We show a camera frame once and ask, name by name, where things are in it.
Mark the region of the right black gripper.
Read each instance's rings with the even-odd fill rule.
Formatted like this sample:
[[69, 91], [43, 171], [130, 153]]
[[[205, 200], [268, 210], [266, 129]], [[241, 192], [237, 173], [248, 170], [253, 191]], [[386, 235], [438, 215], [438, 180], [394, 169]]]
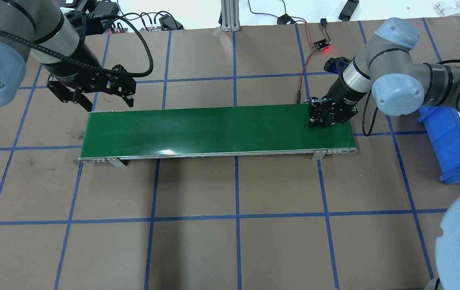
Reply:
[[319, 125], [326, 128], [335, 123], [346, 123], [357, 114], [356, 105], [359, 101], [360, 92], [353, 90], [344, 81], [344, 77], [338, 77], [325, 96], [309, 99], [309, 128]]

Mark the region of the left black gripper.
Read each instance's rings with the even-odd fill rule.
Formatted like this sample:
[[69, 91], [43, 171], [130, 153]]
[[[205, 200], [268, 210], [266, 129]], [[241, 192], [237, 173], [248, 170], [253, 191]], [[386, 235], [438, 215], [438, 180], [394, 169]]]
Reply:
[[84, 94], [104, 92], [121, 97], [128, 107], [134, 106], [136, 81], [132, 77], [119, 75], [119, 73], [127, 73], [121, 64], [112, 68], [115, 74], [101, 73], [56, 58], [52, 60], [48, 56], [47, 70], [50, 74], [47, 88], [62, 103], [73, 102], [81, 105], [86, 112], [91, 112], [93, 103]]

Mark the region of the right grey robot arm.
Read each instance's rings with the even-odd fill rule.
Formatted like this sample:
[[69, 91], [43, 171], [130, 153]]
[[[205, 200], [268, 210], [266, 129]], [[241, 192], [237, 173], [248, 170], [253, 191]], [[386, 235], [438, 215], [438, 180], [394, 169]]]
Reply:
[[410, 22], [389, 18], [355, 57], [330, 58], [324, 69], [338, 79], [323, 97], [309, 99], [308, 126], [346, 123], [367, 95], [387, 116], [429, 106], [451, 107], [460, 113], [460, 59], [416, 64], [410, 51], [419, 40]]

